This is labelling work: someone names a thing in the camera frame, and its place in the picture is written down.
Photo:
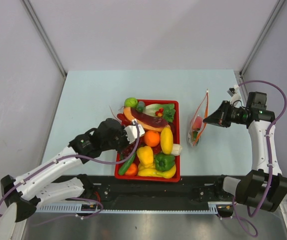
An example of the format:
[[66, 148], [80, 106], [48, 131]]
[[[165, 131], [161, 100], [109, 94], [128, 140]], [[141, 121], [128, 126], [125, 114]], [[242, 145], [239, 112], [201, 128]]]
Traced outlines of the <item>clear zip bag orange zipper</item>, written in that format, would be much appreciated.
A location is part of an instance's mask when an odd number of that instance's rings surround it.
[[201, 135], [206, 128], [206, 123], [203, 122], [208, 117], [209, 112], [209, 90], [205, 92], [205, 96], [196, 109], [193, 118], [188, 127], [187, 141], [191, 147], [198, 145]]

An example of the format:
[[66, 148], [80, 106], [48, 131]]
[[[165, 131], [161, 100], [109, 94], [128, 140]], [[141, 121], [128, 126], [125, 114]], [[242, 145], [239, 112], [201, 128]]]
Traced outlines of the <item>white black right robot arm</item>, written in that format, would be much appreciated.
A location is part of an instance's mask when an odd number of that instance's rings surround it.
[[287, 177], [277, 161], [275, 114], [267, 110], [266, 102], [267, 95], [262, 92], [250, 92], [245, 107], [224, 100], [203, 122], [223, 128], [232, 123], [245, 125], [251, 139], [251, 171], [241, 179], [224, 176], [214, 188], [215, 197], [225, 201], [233, 195], [239, 204], [274, 212], [287, 194]]

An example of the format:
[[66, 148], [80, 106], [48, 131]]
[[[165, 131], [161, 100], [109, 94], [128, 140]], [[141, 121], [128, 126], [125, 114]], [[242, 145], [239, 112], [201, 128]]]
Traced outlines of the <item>dark green cucumber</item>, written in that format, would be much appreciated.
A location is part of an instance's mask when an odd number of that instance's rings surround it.
[[136, 153], [130, 154], [129, 155], [129, 159], [127, 161], [125, 161], [121, 167], [118, 170], [118, 174], [123, 176], [127, 170], [130, 168], [130, 166], [132, 165], [132, 163], [134, 162], [134, 159], [136, 157]]

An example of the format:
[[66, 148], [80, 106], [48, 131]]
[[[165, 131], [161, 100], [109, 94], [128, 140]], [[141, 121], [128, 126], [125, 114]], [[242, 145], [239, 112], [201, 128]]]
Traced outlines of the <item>pink peach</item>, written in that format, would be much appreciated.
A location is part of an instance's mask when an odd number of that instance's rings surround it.
[[202, 127], [202, 124], [203, 124], [203, 118], [198, 115], [192, 124], [192, 129], [196, 131]]

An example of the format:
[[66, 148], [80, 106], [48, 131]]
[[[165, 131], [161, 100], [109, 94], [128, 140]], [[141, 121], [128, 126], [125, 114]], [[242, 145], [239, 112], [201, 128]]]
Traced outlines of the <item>orange fruit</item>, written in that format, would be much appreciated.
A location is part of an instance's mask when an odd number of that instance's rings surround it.
[[156, 147], [160, 143], [160, 133], [154, 130], [148, 130], [144, 137], [144, 143], [149, 147]]

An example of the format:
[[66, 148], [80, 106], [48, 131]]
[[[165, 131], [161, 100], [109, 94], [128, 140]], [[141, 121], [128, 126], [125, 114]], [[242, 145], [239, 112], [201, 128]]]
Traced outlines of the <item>dark red grape bunch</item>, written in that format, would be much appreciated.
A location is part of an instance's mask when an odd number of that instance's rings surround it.
[[131, 154], [133, 149], [135, 148], [135, 145], [136, 145], [136, 143], [134, 142], [134, 143], [130, 144], [128, 147], [126, 147], [120, 154], [121, 158], [122, 159], [127, 158]]

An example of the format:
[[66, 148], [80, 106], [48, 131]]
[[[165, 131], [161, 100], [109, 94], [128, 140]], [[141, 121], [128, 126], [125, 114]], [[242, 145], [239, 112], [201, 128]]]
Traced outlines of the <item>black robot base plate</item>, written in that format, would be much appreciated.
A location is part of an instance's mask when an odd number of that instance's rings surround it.
[[99, 194], [101, 204], [112, 201], [149, 203], [161, 201], [163, 206], [176, 200], [183, 203], [228, 205], [232, 195], [221, 189], [220, 176], [182, 176], [179, 182], [123, 180], [113, 176], [88, 176]]

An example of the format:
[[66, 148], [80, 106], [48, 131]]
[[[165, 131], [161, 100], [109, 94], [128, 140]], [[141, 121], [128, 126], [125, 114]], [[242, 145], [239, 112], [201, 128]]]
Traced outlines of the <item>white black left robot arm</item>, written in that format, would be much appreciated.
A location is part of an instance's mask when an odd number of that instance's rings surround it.
[[6, 175], [0, 181], [2, 199], [7, 207], [15, 207], [16, 223], [31, 217], [37, 209], [62, 200], [95, 200], [94, 184], [85, 174], [67, 181], [56, 180], [67, 170], [88, 162], [117, 165], [117, 162], [99, 160], [101, 153], [115, 150], [121, 153], [130, 144], [138, 147], [145, 130], [137, 120], [123, 126], [119, 121], [108, 118], [98, 127], [77, 135], [57, 155], [35, 169], [17, 176]]

